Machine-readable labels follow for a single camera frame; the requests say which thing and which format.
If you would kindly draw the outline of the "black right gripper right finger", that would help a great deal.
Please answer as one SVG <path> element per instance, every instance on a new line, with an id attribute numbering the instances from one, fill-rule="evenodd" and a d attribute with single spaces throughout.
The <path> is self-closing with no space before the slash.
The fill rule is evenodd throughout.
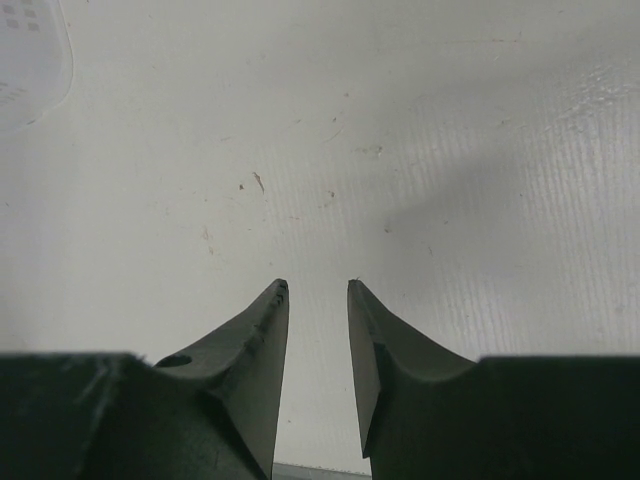
<path id="1" fill-rule="evenodd" d="M 468 360 L 359 281 L 348 326 L 362 454 L 376 479 L 635 479 L 635 356 Z"/>

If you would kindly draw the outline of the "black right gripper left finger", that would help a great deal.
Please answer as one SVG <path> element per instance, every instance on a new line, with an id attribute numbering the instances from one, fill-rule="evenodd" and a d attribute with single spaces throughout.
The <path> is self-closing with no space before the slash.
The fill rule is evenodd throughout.
<path id="1" fill-rule="evenodd" d="M 289 325 L 278 279 L 149 364 L 121 352 L 1 358 L 5 479 L 268 479 Z"/>

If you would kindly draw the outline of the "large white perforated basket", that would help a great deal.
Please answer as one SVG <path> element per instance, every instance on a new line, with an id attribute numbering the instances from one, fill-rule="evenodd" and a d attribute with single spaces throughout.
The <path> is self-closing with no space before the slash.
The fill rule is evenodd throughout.
<path id="1" fill-rule="evenodd" d="M 61 5 L 1 2 L 1 130 L 29 125 L 69 92 L 73 56 Z"/>

